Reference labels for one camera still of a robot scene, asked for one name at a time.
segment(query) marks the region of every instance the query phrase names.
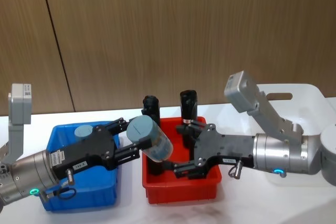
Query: cable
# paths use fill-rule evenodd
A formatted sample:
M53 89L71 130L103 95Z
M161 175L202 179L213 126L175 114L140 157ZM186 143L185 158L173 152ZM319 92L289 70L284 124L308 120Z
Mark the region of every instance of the cable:
M68 197L61 196L62 193L65 193L67 191L73 191L73 194L71 194ZM60 187L59 189L55 190L53 193L54 193L55 196L57 196L57 198L59 198L61 200L69 200L69 199L74 198L74 196L76 196L77 190L75 188L72 188L72 187Z
M230 176L230 178L233 178L235 176L236 171L232 172L233 169L237 169L237 166L235 165L235 166L231 167L231 169L229 170L228 175Z

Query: white table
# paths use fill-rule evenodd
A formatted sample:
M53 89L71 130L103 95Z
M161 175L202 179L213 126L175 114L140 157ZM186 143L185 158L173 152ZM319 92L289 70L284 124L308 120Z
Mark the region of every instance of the white table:
M336 108L336 98L328 101ZM24 156L46 148L55 125L76 122L126 120L140 109L33 115L25 126ZM237 113L230 104L201 105L198 114L226 134L250 134L246 125L232 125ZM161 109L161 117L180 116L179 107ZM0 117L0 145L8 139L8 117ZM125 133L121 142L128 144ZM75 212L46 212L37 197L30 196L5 206L0 223L336 223L336 187L282 187L269 182L263 172L244 168L240 180L227 176L229 166L220 166L222 183L215 200L149 205L142 187L141 160L122 165L120 199L114 207Z

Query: blue plastic bin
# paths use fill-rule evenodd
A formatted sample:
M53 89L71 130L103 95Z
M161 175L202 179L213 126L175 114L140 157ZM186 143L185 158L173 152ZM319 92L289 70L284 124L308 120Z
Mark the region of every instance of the blue plastic bin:
M91 125L95 127L96 125L106 123L109 123L109 121L55 126L51 132L47 150L53 152L75 143L75 129L81 125ZM117 135L114 136L114 141L117 147L119 147L119 137ZM117 198L117 175L118 169L108 171L101 166L92 167L74 175L76 184L72 187L77 190L77 194L74 198L61 200L58 197L53 197L49 199L48 202L44 202L41 199L41 202L47 211L111 206L115 203ZM59 184L61 185L65 181L66 179L63 179ZM47 193L57 188L59 188L59 186L48 190ZM71 194L73 194L73 191L65 192L62 196L68 197Z

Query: metal cylinder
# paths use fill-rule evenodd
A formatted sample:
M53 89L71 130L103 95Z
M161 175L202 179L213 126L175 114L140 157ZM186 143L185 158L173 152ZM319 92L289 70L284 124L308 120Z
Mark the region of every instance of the metal cylinder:
M1 213L3 208L4 208L4 203L3 203L3 201L1 200L1 197L0 197L0 213Z
M73 171L72 169L67 169L67 178L69 186L73 186L75 184L75 179L73 178Z
M321 167L320 146L318 135L303 136L298 145L257 134L253 149L254 167L267 172L316 174Z
M336 125L330 125L321 133L321 169L322 176L331 185L336 186Z
M9 172L0 175L0 195L4 205L38 194L58 184L46 151L16 161Z

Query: black bottle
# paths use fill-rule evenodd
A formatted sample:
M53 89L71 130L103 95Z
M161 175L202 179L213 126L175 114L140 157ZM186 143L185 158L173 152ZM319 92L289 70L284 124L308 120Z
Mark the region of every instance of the black bottle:
M146 95L142 101L143 109L141 113L148 115L160 127L160 104L158 98L153 95ZM152 161L147 157L148 171L152 175L160 175L164 172L162 163Z
M185 90L180 93L182 124L188 125L191 120L197 120L197 93L195 90ZM194 159L194 141L189 136L183 136L183 146L189 149L190 160Z

